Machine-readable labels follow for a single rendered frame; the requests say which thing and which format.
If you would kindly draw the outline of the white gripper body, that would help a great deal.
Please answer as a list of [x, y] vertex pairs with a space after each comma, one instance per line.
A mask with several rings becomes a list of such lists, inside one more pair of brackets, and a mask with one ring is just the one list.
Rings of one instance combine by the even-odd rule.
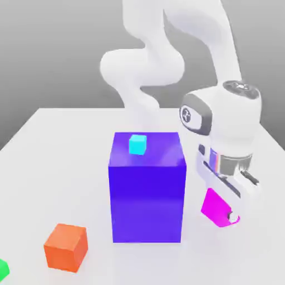
[[240, 163], [235, 166], [233, 175], [218, 174], [203, 155], [198, 155], [196, 170], [206, 188], [212, 188], [229, 205], [232, 214], [244, 214], [261, 194], [259, 180]]

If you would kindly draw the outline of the small magenta cube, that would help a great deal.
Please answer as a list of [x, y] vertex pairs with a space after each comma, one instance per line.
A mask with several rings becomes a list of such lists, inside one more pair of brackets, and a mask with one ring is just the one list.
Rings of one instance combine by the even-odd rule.
[[201, 212], [220, 228], [239, 223], [240, 216], [236, 215], [227, 202], [213, 190], [208, 188]]

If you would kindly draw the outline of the small cyan cube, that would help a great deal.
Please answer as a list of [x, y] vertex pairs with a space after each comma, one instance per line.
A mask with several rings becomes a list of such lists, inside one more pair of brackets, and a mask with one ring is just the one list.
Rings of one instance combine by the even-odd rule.
[[146, 152], [146, 135], [132, 134], [129, 139], [129, 153], [133, 155], [144, 155]]

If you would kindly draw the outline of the small orange cube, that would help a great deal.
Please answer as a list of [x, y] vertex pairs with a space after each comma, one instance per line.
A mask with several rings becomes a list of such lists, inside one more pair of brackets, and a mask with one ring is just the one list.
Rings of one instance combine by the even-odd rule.
[[87, 230], [58, 223], [43, 247], [49, 268], [77, 273], [89, 248]]

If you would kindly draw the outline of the small green cube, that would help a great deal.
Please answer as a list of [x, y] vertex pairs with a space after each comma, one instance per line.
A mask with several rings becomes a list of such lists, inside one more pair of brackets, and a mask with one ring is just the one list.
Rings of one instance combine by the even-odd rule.
[[0, 259], [0, 282], [2, 282], [10, 273], [8, 263]]

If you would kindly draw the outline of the large blue box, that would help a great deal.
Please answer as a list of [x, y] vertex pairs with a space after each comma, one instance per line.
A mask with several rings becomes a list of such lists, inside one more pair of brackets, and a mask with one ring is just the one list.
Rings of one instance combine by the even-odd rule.
[[115, 243], [179, 243], [186, 162], [177, 132], [145, 133], [144, 155], [129, 153], [131, 133], [116, 132], [109, 160]]

